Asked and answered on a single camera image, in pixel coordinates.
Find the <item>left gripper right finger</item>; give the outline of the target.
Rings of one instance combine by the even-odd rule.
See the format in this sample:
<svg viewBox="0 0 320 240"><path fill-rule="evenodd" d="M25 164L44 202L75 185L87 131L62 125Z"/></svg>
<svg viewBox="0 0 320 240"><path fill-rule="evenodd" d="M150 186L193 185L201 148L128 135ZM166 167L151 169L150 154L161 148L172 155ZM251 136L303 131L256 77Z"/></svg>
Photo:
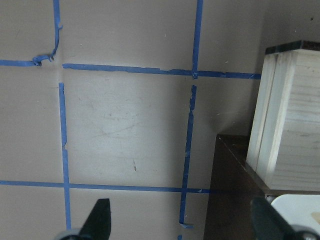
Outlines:
<svg viewBox="0 0 320 240"><path fill-rule="evenodd" d="M257 240L303 240L281 215L261 197L251 201L251 221Z"/></svg>

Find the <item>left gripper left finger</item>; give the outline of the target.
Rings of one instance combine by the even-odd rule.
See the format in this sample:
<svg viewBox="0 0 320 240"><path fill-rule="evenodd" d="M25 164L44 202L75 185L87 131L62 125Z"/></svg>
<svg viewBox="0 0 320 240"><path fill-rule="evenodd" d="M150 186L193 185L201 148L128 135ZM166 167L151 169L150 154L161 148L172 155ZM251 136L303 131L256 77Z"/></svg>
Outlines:
<svg viewBox="0 0 320 240"><path fill-rule="evenodd" d="M81 240L108 240L111 235L111 205L109 198L98 199L80 229Z"/></svg>

